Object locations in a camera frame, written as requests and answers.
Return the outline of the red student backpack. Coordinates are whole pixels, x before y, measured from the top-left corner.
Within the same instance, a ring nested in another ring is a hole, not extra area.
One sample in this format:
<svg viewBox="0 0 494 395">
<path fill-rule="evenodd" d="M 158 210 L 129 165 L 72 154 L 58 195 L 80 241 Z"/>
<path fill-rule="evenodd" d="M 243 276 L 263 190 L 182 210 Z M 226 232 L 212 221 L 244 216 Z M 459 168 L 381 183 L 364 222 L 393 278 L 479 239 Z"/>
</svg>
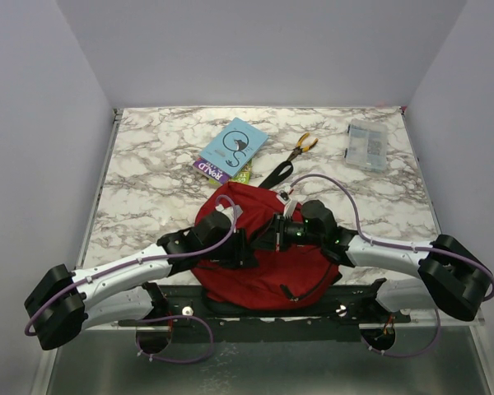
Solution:
<svg viewBox="0 0 494 395">
<path fill-rule="evenodd" d="M 195 221 L 210 214 L 220 195 L 229 197 L 242 213 L 236 227 L 247 236 L 281 214 L 284 204 L 277 193 L 248 184 L 228 182 L 201 206 Z M 202 260 L 192 274 L 210 299 L 252 310 L 291 310 L 315 304 L 342 275 L 314 246 L 291 246 L 286 251 L 256 250 L 255 267 L 229 269 Z"/>
</svg>

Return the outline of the light blue book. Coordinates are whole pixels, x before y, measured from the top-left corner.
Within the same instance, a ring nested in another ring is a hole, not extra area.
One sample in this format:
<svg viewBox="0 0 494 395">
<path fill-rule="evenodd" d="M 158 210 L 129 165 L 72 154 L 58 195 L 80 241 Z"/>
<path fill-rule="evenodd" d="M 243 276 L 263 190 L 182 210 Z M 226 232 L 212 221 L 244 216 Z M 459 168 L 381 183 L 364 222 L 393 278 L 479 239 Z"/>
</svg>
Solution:
<svg viewBox="0 0 494 395">
<path fill-rule="evenodd" d="M 203 148 L 200 156 L 228 176 L 235 177 L 267 140 L 267 133 L 234 118 Z"/>
</svg>

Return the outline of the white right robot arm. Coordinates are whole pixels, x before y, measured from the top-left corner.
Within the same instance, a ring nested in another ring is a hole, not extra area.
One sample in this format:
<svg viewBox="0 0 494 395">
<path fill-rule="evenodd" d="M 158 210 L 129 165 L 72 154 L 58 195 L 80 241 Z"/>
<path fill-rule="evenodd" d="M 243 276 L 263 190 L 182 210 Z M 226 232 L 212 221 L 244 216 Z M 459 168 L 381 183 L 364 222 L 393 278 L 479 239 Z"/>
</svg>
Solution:
<svg viewBox="0 0 494 395">
<path fill-rule="evenodd" d="M 400 309 L 437 307 L 452 318 L 470 322 L 491 285 L 492 274 L 456 238 L 439 235 L 433 241 L 400 242 L 372 239 L 337 224 L 319 200 L 305 202 L 293 220 L 288 203 L 282 214 L 257 230 L 253 249 L 283 252 L 292 246 L 319 248 L 335 265 L 376 267 L 408 275 L 407 281 L 383 284 L 362 302 L 362 312 L 378 323 Z"/>
</svg>

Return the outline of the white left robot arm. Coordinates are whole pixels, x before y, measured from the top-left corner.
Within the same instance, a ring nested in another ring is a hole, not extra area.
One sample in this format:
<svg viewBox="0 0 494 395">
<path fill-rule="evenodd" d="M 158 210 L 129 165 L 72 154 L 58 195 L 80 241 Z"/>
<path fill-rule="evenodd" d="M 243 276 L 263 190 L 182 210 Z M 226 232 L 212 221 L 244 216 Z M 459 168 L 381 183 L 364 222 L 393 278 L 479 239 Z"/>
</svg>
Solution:
<svg viewBox="0 0 494 395">
<path fill-rule="evenodd" d="M 28 295 L 24 333 L 45 351 L 82 331 L 119 320 L 156 325 L 165 318 L 155 281 L 189 272 L 205 260 L 242 263 L 239 207 L 213 210 L 196 225 L 163 235 L 133 255 L 90 269 L 50 268 Z"/>
</svg>

